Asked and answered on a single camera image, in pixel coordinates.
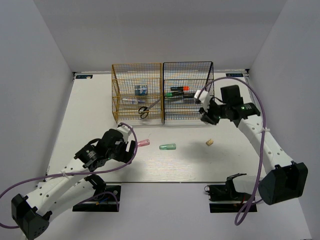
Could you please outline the green cap black highlighter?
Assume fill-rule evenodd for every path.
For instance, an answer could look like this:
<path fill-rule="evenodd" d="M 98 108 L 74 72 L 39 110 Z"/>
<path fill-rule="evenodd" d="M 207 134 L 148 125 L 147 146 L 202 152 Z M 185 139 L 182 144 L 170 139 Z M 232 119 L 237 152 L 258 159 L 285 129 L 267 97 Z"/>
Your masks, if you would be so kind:
<path fill-rule="evenodd" d="M 164 96 L 171 98 L 171 97 L 176 97 L 176 96 L 183 96 L 184 92 L 183 91 L 173 91 L 173 92 L 168 92 Z"/>

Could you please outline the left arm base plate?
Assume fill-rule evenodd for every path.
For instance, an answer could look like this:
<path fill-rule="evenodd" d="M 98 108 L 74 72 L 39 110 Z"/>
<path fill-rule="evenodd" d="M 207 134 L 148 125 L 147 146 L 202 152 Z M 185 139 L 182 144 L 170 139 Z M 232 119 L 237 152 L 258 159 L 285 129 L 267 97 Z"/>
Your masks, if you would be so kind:
<path fill-rule="evenodd" d="M 94 198 L 73 206 L 73 212 L 115 213 L 119 211 L 121 184 L 107 184 L 102 190 L 93 194 Z"/>

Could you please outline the orange cap black highlighter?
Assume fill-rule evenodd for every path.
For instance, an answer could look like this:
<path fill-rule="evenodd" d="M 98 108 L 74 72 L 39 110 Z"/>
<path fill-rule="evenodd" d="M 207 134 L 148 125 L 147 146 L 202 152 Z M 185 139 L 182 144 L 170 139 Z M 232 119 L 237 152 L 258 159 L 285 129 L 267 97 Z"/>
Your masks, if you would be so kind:
<path fill-rule="evenodd" d="M 188 86 L 174 86 L 171 87 L 171 91 L 188 91 L 190 88 Z"/>

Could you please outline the tan yellow eraser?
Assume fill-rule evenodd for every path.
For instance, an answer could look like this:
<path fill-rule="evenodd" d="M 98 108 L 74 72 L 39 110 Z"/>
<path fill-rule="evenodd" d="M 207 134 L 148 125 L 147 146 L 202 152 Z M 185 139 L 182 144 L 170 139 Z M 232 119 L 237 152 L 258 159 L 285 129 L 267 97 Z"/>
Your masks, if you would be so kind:
<path fill-rule="evenodd" d="M 211 146 L 214 143 L 212 139 L 209 139 L 208 141 L 205 142 L 207 146 Z"/>

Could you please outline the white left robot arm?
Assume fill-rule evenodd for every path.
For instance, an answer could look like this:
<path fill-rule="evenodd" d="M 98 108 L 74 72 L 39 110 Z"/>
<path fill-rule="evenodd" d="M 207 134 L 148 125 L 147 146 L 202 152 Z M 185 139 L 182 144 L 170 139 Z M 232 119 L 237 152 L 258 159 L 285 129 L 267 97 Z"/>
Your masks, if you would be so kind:
<path fill-rule="evenodd" d="M 11 200 L 11 215 L 28 240 L 42 235 L 58 215 L 86 199 L 99 200 L 108 194 L 97 169 L 107 161 L 130 164 L 137 152 L 132 129 L 119 125 L 101 138 L 89 141 L 56 176 L 34 191 Z"/>

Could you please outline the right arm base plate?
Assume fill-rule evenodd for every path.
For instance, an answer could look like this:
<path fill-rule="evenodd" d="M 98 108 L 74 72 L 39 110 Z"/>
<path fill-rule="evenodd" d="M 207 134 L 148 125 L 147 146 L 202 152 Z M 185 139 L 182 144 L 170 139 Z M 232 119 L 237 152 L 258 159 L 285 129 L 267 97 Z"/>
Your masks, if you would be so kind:
<path fill-rule="evenodd" d="M 250 199 L 251 194 L 237 192 L 227 184 L 211 184 L 204 187 L 212 214 L 237 213 Z"/>

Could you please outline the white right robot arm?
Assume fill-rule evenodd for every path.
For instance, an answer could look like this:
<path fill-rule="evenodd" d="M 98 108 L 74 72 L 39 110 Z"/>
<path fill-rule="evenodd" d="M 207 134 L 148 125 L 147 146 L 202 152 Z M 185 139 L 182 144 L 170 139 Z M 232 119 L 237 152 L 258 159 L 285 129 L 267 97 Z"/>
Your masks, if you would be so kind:
<path fill-rule="evenodd" d="M 228 119 L 244 134 L 256 153 L 262 158 L 265 177 L 258 184 L 232 182 L 225 188 L 226 195 L 236 200 L 244 191 L 257 189 L 258 195 L 267 205 L 284 202 L 302 196 L 308 168 L 295 162 L 280 147 L 270 131 L 263 126 L 260 110 L 252 103 L 244 103 L 238 85 L 221 89 L 222 104 L 205 90 L 197 90 L 195 100 L 202 104 L 200 120 L 206 124 L 217 125 L 221 119 Z"/>

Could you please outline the pink cap black highlighter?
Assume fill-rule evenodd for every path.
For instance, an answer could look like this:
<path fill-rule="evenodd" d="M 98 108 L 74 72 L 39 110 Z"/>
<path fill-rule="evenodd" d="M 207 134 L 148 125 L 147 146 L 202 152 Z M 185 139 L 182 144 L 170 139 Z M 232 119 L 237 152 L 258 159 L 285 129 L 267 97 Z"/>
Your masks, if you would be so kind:
<path fill-rule="evenodd" d="M 187 93 L 183 95 L 184 99 L 193 99 L 195 96 L 195 93 Z"/>

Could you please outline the black handled scissors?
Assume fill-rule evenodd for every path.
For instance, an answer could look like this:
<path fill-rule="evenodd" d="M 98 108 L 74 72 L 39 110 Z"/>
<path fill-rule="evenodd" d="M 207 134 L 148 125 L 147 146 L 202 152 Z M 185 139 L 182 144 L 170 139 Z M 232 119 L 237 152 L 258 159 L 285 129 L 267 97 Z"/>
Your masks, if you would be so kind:
<path fill-rule="evenodd" d="M 142 106 L 138 109 L 138 114 L 140 116 L 141 119 L 145 119 L 148 117 L 150 110 L 159 102 L 161 101 L 161 99 L 157 99 L 155 102 L 153 102 L 151 105 L 149 106 Z"/>

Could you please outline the pink transparent correction tape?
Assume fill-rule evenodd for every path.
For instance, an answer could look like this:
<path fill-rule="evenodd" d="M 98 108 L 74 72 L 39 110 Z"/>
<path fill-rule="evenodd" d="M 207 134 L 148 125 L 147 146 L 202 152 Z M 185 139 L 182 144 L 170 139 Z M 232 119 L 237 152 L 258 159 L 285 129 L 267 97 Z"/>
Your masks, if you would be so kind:
<path fill-rule="evenodd" d="M 137 142 L 137 147 L 144 147 L 144 146 L 148 146 L 150 145 L 150 140 L 149 139 L 144 139 L 144 140 L 141 140 L 141 141 L 138 141 Z"/>

